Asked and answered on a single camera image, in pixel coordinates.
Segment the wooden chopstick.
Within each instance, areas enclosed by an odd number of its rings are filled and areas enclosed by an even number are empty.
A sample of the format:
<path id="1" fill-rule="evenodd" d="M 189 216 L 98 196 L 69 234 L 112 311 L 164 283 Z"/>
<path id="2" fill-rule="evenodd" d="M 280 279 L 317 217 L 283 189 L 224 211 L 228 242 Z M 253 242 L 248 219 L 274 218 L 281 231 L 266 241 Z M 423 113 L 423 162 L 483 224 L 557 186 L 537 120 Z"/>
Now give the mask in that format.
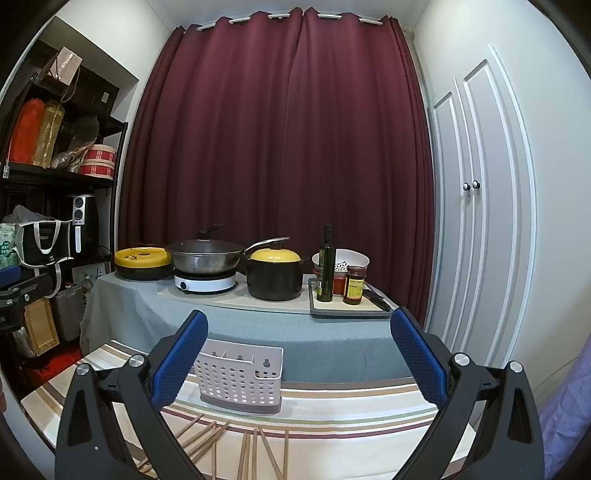
<path id="1" fill-rule="evenodd" d="M 216 437 L 216 435 L 217 435 L 218 430 L 219 429 L 216 426 L 214 428 L 214 435 L 213 435 L 212 443 L 211 443 L 211 480 L 217 479 L 217 477 L 216 477 L 216 468 L 217 468 L 216 467 L 216 462 L 217 462 L 217 460 L 216 460 L 216 455 L 217 455 L 217 447 L 216 447 L 216 442 L 217 442 L 216 438 L 217 437 Z"/>
<path id="2" fill-rule="evenodd" d="M 254 428 L 252 432 L 252 459 L 250 459 L 249 479 L 257 479 L 257 439 L 259 439 L 259 429 Z"/>
<path id="3" fill-rule="evenodd" d="M 222 424 L 221 426 L 214 425 L 211 430 L 211 434 L 207 435 L 204 440 L 200 441 L 197 446 L 190 450 L 188 456 L 194 465 L 196 465 L 198 461 L 204 457 L 212 447 L 214 447 L 215 443 L 221 439 L 221 436 L 224 434 L 224 432 L 228 430 L 228 426 L 228 422 Z"/>
<path id="4" fill-rule="evenodd" d="M 288 454 L 290 453 L 288 442 L 290 442 L 290 431 L 286 430 L 283 436 L 283 472 L 281 472 L 283 473 L 283 480 L 288 479 Z"/>
<path id="5" fill-rule="evenodd" d="M 238 471 L 236 472 L 236 479 L 242 480 L 245 477 L 246 463 L 249 460 L 249 432 L 242 435 L 242 446 L 240 446 L 240 453 L 238 458 Z"/>
<path id="6" fill-rule="evenodd" d="M 200 418 L 204 416 L 204 414 L 198 414 L 195 418 L 193 418 L 190 423 L 184 425 L 180 430 L 178 430 L 175 434 L 176 440 L 179 440 L 183 435 L 192 428 L 193 425 L 197 424 Z"/>
<path id="7" fill-rule="evenodd" d="M 266 438 L 266 434 L 264 433 L 263 429 L 259 430 L 259 435 L 263 441 L 264 450 L 266 450 L 266 455 L 270 460 L 270 465 L 273 467 L 273 472 L 276 475 L 277 480 L 283 480 L 283 472 L 280 470 L 279 463 L 277 463 L 276 458 L 274 457 L 273 450 L 270 448 L 270 443 Z"/>
<path id="8" fill-rule="evenodd" d="M 204 429 L 199 430 L 197 433 L 195 433 L 194 435 L 192 435 L 190 438 L 188 438 L 187 440 L 183 441 L 180 444 L 180 447 L 186 453 L 193 452 L 195 450 L 195 448 L 197 447 L 197 442 L 199 440 L 201 440 L 202 438 L 204 438 L 206 434 L 209 434 L 212 431 L 214 431 L 214 428 L 215 427 L 216 427 L 216 422 L 215 421 L 212 421 Z M 143 472 L 143 473 L 147 473 L 148 471 L 150 471 L 150 470 L 153 469 L 152 463 L 149 462 L 147 459 L 144 459 L 142 462 L 140 462 L 137 465 L 137 467 L 138 467 L 138 470 L 140 472 Z"/>

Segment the green white packet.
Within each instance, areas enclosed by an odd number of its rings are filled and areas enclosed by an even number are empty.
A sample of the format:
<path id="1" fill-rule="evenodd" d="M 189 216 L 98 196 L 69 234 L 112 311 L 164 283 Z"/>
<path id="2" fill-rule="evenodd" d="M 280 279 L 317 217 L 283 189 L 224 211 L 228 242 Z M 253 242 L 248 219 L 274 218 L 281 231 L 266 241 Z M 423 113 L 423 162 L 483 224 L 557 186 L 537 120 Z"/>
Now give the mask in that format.
<path id="1" fill-rule="evenodd" d="M 0 269 L 11 267 L 19 263 L 15 248 L 16 227 L 13 224 L 0 224 Z"/>

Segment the wooden board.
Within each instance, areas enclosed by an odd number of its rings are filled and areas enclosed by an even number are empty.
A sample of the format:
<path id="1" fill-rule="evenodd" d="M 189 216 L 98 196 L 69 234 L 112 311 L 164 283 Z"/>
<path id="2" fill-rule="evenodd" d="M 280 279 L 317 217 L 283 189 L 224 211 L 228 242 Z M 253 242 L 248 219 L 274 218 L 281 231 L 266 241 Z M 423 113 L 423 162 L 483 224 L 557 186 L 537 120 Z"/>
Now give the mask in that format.
<path id="1" fill-rule="evenodd" d="M 36 356 L 46 353 L 59 344 L 59 337 L 48 299 L 42 298 L 27 305 L 24 318 L 32 350 Z"/>

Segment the black air fryer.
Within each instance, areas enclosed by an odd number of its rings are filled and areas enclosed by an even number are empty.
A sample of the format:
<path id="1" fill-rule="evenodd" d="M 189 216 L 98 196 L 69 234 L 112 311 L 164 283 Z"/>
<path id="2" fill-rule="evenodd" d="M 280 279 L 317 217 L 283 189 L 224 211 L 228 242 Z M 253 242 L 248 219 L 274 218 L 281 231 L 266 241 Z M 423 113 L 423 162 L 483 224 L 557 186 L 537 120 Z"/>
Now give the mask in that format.
<path id="1" fill-rule="evenodd" d="M 71 254 L 80 262 L 106 260 L 109 250 L 100 239 L 100 215 L 93 194 L 72 197 Z"/>

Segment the grey-blue tablecloth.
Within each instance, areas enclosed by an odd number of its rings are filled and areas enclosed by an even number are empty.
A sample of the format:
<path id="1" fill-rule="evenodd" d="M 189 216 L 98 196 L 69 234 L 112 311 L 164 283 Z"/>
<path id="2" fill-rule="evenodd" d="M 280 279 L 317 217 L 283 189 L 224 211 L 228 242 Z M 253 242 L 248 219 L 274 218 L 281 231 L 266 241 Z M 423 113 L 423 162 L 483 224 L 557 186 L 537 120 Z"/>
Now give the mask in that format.
<path id="1" fill-rule="evenodd" d="M 116 340 L 149 352 L 194 309 L 206 315 L 211 338 L 283 348 L 286 382 L 386 382 L 410 374 L 386 319 L 315 319 L 304 313 L 224 308 L 207 296 L 180 292 L 170 279 L 131 281 L 115 273 L 100 276 L 90 291 L 81 350 L 88 354 Z"/>

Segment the black shelving unit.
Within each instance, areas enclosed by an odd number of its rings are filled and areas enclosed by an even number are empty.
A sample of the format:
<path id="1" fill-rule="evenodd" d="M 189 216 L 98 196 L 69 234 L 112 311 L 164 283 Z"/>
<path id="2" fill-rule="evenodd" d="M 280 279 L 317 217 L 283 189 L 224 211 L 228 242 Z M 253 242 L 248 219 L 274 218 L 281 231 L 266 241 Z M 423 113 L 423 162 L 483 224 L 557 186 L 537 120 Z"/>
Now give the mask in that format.
<path id="1" fill-rule="evenodd" d="M 8 95 L 1 104 L 1 223 L 13 224 L 41 220 L 71 220 L 72 197 L 93 194 L 98 209 L 99 193 L 114 195 L 117 185 L 118 161 L 127 132 L 127 123 L 115 119 L 111 112 L 119 90 L 85 65 L 81 65 L 74 81 L 65 86 L 51 78 L 42 78 L 42 70 L 58 52 L 42 41 L 36 41 L 19 67 L 9 86 Z M 63 105 L 64 117 L 53 149 L 50 167 L 43 169 L 33 164 L 8 160 L 11 135 L 19 112 L 26 101 L 40 99 L 46 104 L 54 100 Z M 112 180 L 85 176 L 78 173 L 84 156 L 94 144 L 104 144 L 116 150 L 115 173 Z M 103 240 L 102 233 L 113 227 L 110 213 L 100 215 L 100 239 L 107 246 L 109 261 L 113 241 Z M 75 286 L 72 271 L 86 262 L 75 260 L 61 264 L 62 283 L 59 292 L 51 299 L 50 306 L 59 337 L 59 344 L 71 341 L 79 335 L 80 314 L 74 313 L 71 300 L 80 301 L 82 293 Z M 33 269 L 20 264 L 22 276 L 35 275 Z M 52 279 L 52 291 L 56 277 L 54 267 L 41 269 Z M 24 326 L 1 339 L 1 365 L 6 374 L 17 379 L 24 376 L 22 365 L 36 358 L 31 340 Z"/>

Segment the white perforated utensil holder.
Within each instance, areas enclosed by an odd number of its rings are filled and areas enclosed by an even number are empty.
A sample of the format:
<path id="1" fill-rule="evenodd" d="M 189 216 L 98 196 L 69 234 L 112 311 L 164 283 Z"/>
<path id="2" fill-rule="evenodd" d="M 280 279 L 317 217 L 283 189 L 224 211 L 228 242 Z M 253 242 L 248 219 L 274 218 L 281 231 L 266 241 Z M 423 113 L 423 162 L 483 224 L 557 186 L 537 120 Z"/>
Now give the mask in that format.
<path id="1" fill-rule="evenodd" d="M 205 403 L 247 413 L 280 412 L 282 347 L 207 339 L 194 369 Z"/>

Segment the orange package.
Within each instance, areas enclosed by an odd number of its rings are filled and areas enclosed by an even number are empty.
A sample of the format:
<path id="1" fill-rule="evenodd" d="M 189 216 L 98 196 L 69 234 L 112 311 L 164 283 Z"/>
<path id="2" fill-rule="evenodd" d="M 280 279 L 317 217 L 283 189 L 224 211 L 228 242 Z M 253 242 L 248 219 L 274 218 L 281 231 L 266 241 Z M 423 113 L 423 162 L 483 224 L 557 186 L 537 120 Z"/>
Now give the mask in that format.
<path id="1" fill-rule="evenodd" d="M 30 99 L 22 106 L 11 135 L 10 162 L 32 163 L 44 112 L 45 103 L 40 99 Z"/>

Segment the steel wok with lid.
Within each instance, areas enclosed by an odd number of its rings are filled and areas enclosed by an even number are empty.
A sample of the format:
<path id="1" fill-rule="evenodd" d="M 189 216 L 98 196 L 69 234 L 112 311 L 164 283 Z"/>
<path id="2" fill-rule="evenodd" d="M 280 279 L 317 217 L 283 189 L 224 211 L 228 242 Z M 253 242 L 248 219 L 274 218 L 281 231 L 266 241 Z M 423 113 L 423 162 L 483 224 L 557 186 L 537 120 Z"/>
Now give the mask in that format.
<path id="1" fill-rule="evenodd" d="M 211 234 L 224 228 L 224 224 L 214 224 L 201 229 L 197 239 L 173 242 L 165 247 L 171 255 L 174 268 L 180 272 L 197 275 L 217 274 L 235 269 L 243 254 L 256 248 L 284 242 L 288 237 L 276 237 L 256 242 L 249 247 L 211 238 Z"/>

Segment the beige placemat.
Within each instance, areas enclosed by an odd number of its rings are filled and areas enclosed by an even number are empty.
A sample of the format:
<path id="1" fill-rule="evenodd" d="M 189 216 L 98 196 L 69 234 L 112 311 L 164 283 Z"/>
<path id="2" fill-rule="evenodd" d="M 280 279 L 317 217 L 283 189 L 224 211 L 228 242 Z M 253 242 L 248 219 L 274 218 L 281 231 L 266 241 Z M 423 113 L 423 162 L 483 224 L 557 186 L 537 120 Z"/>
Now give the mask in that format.
<path id="1" fill-rule="evenodd" d="M 158 297 L 177 300 L 194 305 L 214 306 L 218 308 L 260 311 L 281 314 L 308 314 L 311 312 L 308 299 L 308 286 L 304 285 L 301 294 L 295 299 L 287 301 L 266 301 L 252 297 L 249 294 L 245 280 L 238 279 L 235 288 L 217 294 L 195 294 L 179 290 L 175 286 L 168 286 L 161 290 Z"/>

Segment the brown paper bag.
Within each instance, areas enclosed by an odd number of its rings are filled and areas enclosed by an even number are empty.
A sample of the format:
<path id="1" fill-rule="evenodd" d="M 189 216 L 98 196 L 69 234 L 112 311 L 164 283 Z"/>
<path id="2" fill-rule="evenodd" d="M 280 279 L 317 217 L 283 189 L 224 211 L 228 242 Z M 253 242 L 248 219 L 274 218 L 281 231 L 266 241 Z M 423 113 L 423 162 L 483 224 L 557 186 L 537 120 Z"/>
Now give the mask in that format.
<path id="1" fill-rule="evenodd" d="M 82 58 L 67 47 L 62 47 L 43 68 L 41 77 L 51 78 L 70 86 L 82 64 Z"/>

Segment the black pot yellow lid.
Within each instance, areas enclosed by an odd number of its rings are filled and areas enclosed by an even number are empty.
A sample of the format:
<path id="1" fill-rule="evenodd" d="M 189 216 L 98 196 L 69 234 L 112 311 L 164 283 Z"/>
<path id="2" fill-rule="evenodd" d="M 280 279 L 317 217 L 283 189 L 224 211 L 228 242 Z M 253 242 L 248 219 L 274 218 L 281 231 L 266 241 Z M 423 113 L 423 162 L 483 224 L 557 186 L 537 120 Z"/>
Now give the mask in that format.
<path id="1" fill-rule="evenodd" d="M 304 259 L 283 248 L 260 248 L 246 260 L 249 294 L 259 300 L 288 301 L 301 294 Z"/>

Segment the white bowl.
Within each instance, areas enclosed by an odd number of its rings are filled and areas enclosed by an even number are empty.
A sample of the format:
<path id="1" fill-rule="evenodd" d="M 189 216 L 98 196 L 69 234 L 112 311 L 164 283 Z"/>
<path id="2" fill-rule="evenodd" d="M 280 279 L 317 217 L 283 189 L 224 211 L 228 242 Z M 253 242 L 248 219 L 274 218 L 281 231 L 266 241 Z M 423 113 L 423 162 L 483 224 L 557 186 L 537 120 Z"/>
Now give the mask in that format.
<path id="1" fill-rule="evenodd" d="M 312 272 L 314 273 L 320 272 L 321 253 L 324 252 L 321 250 L 311 257 Z M 363 267 L 367 269 L 369 265 L 370 258 L 360 252 L 341 248 L 335 249 L 335 277 L 346 276 L 349 266 Z"/>

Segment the maroon curtain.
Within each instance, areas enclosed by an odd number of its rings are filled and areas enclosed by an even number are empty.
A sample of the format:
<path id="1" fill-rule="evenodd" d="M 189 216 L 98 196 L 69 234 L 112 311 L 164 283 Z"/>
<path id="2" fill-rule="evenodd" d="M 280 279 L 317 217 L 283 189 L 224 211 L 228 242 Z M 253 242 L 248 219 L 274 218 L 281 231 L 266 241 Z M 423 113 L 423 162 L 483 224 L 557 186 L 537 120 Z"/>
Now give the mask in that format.
<path id="1" fill-rule="evenodd" d="M 177 28 L 135 116 L 122 176 L 121 247 L 222 226 L 242 245 L 287 237 L 370 258 L 369 279 L 418 320 L 434 254 L 430 136 L 399 21 L 313 9 Z"/>

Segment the black handled knife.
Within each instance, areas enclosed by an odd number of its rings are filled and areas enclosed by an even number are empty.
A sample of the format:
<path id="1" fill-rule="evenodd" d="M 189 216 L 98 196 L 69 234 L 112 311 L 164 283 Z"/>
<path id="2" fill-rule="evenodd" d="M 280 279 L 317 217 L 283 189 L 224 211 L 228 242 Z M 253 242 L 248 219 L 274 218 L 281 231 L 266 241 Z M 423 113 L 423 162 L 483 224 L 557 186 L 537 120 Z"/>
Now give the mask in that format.
<path id="1" fill-rule="evenodd" d="M 374 290 L 363 290 L 363 297 L 367 298 L 370 301 L 370 303 L 374 304 L 375 306 L 377 306 L 385 312 L 390 312 L 392 310 L 391 305 L 381 295 L 377 294 Z"/>

